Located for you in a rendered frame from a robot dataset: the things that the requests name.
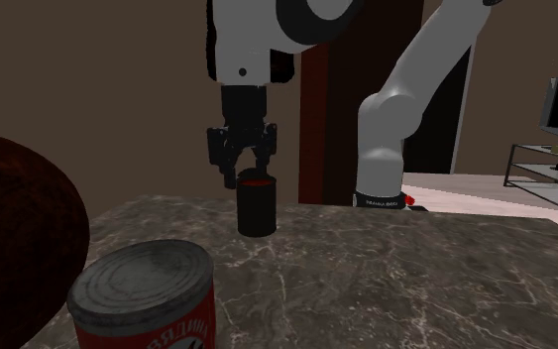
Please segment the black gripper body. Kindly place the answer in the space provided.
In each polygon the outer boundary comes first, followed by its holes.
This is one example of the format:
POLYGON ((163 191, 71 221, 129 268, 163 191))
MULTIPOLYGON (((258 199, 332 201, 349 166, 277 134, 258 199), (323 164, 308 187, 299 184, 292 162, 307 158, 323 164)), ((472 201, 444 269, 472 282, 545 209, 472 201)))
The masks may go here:
POLYGON ((264 86, 222 85, 221 107, 230 143, 248 148, 261 142, 267 115, 264 86))

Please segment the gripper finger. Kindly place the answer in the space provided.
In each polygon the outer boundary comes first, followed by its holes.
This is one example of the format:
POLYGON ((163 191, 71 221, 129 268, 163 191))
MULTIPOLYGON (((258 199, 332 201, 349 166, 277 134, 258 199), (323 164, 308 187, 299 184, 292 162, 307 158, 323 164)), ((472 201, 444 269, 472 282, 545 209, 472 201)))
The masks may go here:
POLYGON ((224 186, 228 189, 237 187, 235 167, 241 147, 233 143, 227 127, 208 128, 206 131, 209 163, 217 166, 223 174, 224 186))
POLYGON ((275 123, 266 123, 260 141, 253 147, 256 158, 256 168, 265 171, 270 158, 277 152, 278 127, 275 123))

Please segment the black cup with red inside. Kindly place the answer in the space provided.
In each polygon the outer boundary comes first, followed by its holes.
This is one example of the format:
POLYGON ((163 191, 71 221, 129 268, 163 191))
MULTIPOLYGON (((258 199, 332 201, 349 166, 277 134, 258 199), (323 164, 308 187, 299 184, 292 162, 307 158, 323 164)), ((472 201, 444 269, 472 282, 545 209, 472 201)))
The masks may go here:
POLYGON ((277 180, 249 168, 237 180, 237 228, 247 237, 266 237, 277 229, 277 180))

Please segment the dark brown door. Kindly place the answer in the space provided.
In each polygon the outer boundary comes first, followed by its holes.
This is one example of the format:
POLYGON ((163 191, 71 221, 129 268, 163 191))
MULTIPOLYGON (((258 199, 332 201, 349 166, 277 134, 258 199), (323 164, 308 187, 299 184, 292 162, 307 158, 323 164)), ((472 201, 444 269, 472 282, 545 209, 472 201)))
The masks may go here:
MULTIPOLYGON (((397 59, 435 12, 422 16, 425 1, 365 0, 347 29, 321 53, 326 102, 323 200, 328 204, 353 204, 359 107, 383 87, 397 59)), ((416 132, 403 141, 403 173, 450 172, 472 45, 439 85, 416 132)))

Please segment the red can with grey lid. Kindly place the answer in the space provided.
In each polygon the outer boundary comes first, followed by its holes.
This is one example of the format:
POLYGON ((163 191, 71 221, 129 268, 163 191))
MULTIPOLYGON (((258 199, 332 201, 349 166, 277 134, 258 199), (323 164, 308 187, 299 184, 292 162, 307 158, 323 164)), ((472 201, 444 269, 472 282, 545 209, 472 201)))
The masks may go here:
POLYGON ((87 267, 67 296, 79 349, 216 349, 211 256, 155 240, 87 267))

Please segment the dark brown round object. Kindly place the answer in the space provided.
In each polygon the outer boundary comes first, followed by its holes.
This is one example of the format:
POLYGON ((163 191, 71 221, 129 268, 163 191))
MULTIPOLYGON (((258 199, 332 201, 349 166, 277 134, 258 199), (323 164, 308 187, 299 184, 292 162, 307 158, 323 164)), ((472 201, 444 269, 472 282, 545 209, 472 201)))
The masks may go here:
POLYGON ((89 237, 85 206, 65 173, 0 137, 0 349, 21 349, 63 307, 89 237))

